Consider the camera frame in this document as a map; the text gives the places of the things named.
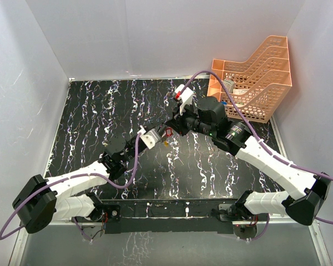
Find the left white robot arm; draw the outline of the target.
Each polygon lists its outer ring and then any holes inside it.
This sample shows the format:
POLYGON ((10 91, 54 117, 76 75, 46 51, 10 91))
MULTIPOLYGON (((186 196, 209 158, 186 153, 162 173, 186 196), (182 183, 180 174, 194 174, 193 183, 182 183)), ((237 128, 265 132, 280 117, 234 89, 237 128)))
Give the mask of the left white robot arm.
POLYGON ((58 177, 31 177, 12 203, 14 214, 29 234, 44 229, 51 221, 84 217, 98 221, 103 216, 101 201, 86 190, 109 184, 124 190, 137 173, 139 153, 152 149, 160 140, 138 132, 130 141, 115 138, 99 160, 58 177))

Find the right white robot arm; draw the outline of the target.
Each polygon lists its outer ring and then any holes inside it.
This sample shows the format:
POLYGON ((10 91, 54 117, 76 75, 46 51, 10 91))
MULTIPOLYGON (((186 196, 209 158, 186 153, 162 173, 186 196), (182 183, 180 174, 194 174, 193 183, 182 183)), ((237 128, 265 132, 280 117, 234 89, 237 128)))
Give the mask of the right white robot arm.
POLYGON ((244 220, 261 213, 288 215, 309 226, 326 200, 329 179, 295 169, 290 161, 257 140, 244 123, 228 120, 224 105, 213 96, 200 99, 196 109, 178 104, 166 125, 181 136, 192 131, 211 137, 216 147, 255 166, 283 188, 281 192, 247 190, 234 205, 221 211, 222 215, 244 220))

